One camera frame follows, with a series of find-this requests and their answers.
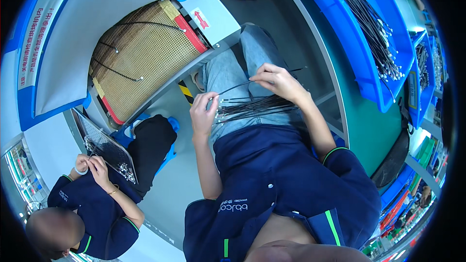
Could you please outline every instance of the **floor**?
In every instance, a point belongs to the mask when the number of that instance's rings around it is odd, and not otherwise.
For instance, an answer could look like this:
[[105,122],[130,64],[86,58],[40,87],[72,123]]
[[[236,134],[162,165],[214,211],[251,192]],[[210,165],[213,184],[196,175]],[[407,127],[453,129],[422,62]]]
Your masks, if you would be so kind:
[[[292,0],[221,1],[239,24],[253,22],[269,31],[289,69],[303,68],[296,72],[298,80],[309,89],[314,99],[333,91],[323,59],[315,53],[317,43]],[[190,78],[184,81],[194,96],[200,92]],[[331,98],[324,104],[324,109],[338,119],[336,99]],[[175,142],[177,157],[155,176],[152,189],[139,204],[151,229],[180,249],[184,237],[184,211],[188,204],[203,198],[191,142],[189,108],[181,90],[174,87],[147,109],[146,113],[150,115],[176,118],[180,130]]]

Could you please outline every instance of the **cable bundle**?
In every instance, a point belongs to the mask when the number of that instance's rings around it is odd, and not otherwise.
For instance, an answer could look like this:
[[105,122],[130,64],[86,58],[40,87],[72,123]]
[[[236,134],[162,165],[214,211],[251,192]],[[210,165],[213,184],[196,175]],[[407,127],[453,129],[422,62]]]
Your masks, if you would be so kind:
[[[257,98],[253,101],[238,101]],[[241,97],[222,99],[222,103],[240,103],[235,106],[219,106],[215,118],[218,120],[214,124],[222,124],[228,121],[245,119],[254,116],[263,116],[267,114],[284,113],[297,109],[293,102],[290,102],[280,96],[262,96],[262,97]]]
[[379,78],[388,90],[388,78],[400,80],[405,75],[399,72],[401,66],[397,66],[393,60],[398,51],[393,49],[389,43],[388,36],[393,30],[380,17],[366,0],[345,0],[358,21],[364,37],[369,45],[372,56],[376,63]]
[[440,89],[442,87],[442,62],[440,60],[439,49],[437,48],[437,43],[434,44],[433,51],[433,60],[434,60],[434,71],[435,71],[435,88]]
[[417,69],[419,72],[419,83],[421,91],[429,86],[429,74],[427,72],[427,50],[425,49],[424,43],[421,42],[416,46],[416,57],[417,57]]

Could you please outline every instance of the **leg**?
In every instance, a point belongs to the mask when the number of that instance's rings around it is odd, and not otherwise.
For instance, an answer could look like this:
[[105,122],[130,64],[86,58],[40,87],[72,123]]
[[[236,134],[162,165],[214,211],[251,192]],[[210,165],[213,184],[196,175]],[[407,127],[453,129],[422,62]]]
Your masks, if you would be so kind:
[[[230,49],[222,52],[220,55],[207,62],[202,68],[202,71],[202,79],[206,91],[215,91],[221,93],[228,88],[248,81],[246,75],[244,74],[243,70],[238,64],[238,61],[236,61],[233,52]],[[222,94],[219,100],[221,101],[222,99],[228,98],[248,98],[249,96],[248,85],[246,84],[236,87],[235,89],[232,89],[225,94]],[[219,103],[219,105],[228,106],[233,104]],[[219,120],[221,120],[221,118],[214,119],[214,123],[218,122]],[[255,125],[257,123],[259,123],[257,118],[248,118],[227,122],[224,125],[214,124],[211,132],[211,140],[213,143],[215,143],[219,137],[241,129],[242,127]]]
[[168,119],[160,114],[137,125],[134,134],[136,139],[128,145],[138,181],[133,188],[144,197],[152,187],[155,173],[175,142],[177,134]]
[[[278,53],[277,46],[271,36],[256,25],[242,25],[240,43],[243,48],[244,58],[248,65],[249,76],[256,74],[257,69],[264,63],[271,63],[288,69],[282,56]],[[259,84],[249,84],[252,96],[269,96],[272,92]],[[286,112],[260,116],[260,122],[271,125],[295,125],[305,127],[298,109]]]

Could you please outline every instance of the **yellow black hazard stripe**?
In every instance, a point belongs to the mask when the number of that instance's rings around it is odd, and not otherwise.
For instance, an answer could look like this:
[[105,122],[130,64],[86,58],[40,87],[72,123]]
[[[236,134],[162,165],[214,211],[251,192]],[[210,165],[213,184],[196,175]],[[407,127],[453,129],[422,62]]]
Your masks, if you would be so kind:
[[192,97],[192,94],[191,94],[191,92],[189,91],[189,89],[188,89],[188,87],[186,86],[186,84],[184,83],[184,81],[181,80],[181,81],[178,83],[178,86],[179,86],[179,89],[181,89],[181,91],[183,92],[184,97],[186,97],[186,100],[188,100],[189,105],[192,106],[192,103],[193,103],[193,101],[194,101],[194,97]]

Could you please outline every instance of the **bracelet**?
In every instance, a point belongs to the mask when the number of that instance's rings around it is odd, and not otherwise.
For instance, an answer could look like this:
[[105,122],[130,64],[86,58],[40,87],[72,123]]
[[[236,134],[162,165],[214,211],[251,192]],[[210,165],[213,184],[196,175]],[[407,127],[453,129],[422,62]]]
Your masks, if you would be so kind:
[[112,195],[120,189],[120,186],[118,184],[114,184],[114,185],[116,186],[117,189],[114,192],[110,192],[110,193],[107,192],[107,194]]
[[75,171],[76,171],[76,173],[78,173],[79,175],[85,175],[85,174],[89,171],[89,167],[86,169],[86,171],[81,172],[81,171],[78,170],[78,168],[76,168],[76,165],[75,165]]

